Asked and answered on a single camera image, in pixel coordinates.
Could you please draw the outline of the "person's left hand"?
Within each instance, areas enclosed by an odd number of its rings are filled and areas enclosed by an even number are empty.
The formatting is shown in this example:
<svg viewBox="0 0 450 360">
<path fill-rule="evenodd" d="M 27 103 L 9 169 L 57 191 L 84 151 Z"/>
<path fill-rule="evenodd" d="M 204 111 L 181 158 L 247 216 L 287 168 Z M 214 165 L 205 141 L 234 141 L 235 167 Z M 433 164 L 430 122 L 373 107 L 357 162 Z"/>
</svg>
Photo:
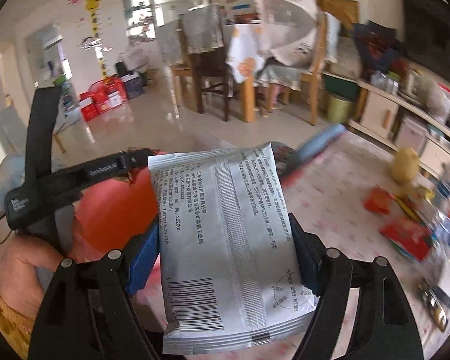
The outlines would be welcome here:
<svg viewBox="0 0 450 360">
<path fill-rule="evenodd" d="M 60 235 L 62 251 L 35 236 L 17 233 L 0 245 L 0 297 L 17 313 L 34 320 L 45 290 L 36 270 L 54 274 L 72 249 L 73 233 Z"/>
</svg>

